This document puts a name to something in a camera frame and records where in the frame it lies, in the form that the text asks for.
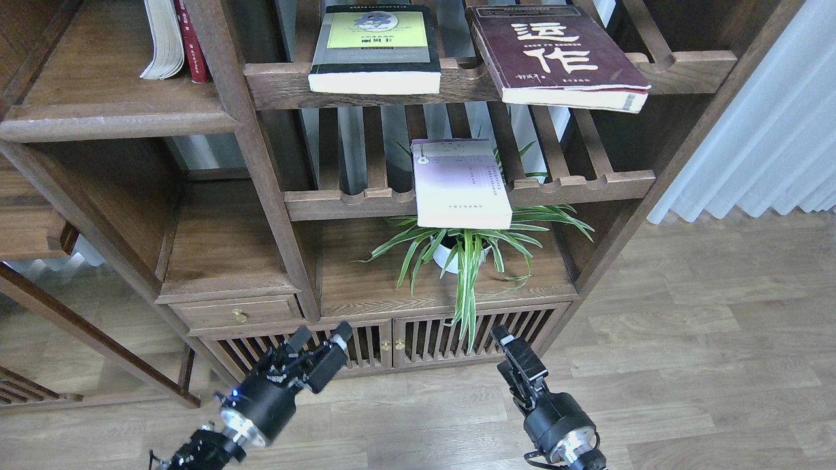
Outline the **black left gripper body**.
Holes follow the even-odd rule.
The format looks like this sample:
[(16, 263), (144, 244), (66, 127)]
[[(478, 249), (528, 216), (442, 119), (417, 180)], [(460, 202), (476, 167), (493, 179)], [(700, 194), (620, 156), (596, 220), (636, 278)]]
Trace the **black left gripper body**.
[(232, 395), (222, 399), (226, 434), (242, 447), (267, 447), (296, 411), (302, 390), (322, 392), (346, 363), (341, 344), (322, 344), (313, 351), (283, 344), (272, 348)]

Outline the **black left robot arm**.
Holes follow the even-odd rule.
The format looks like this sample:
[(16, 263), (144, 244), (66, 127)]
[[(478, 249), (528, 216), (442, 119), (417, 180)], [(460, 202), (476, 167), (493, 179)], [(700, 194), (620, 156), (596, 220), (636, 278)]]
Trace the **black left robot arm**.
[(346, 364), (347, 342), (353, 336), (346, 321), (316, 350), (304, 351), (312, 333), (302, 325), (288, 340), (274, 346), (249, 371), (230, 396), (219, 395), (221, 431), (201, 426), (167, 460), (152, 456), (158, 469), (221, 469), (231, 459), (242, 462), (248, 447), (267, 447), (296, 413), (296, 395), (314, 394)]

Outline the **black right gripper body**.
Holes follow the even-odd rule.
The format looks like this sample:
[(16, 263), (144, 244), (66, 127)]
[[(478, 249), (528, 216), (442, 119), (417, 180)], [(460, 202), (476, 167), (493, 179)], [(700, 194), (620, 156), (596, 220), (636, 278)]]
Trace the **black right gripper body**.
[(499, 372), (509, 384), (514, 404), (524, 416), (523, 427), (535, 446), (524, 458), (532, 466), (597, 466), (596, 426), (566, 392), (547, 389), (547, 369), (524, 340), (504, 350)]

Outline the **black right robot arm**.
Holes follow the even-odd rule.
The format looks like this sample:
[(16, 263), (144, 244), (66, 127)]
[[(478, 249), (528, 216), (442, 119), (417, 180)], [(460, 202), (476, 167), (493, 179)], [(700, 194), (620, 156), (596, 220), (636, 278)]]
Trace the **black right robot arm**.
[(499, 363), (498, 371), (508, 383), (535, 447), (524, 455), (526, 462), (546, 469), (605, 469), (596, 426), (573, 396), (549, 392), (547, 369), (530, 345), (502, 324), (490, 335), (504, 351), (506, 360)]

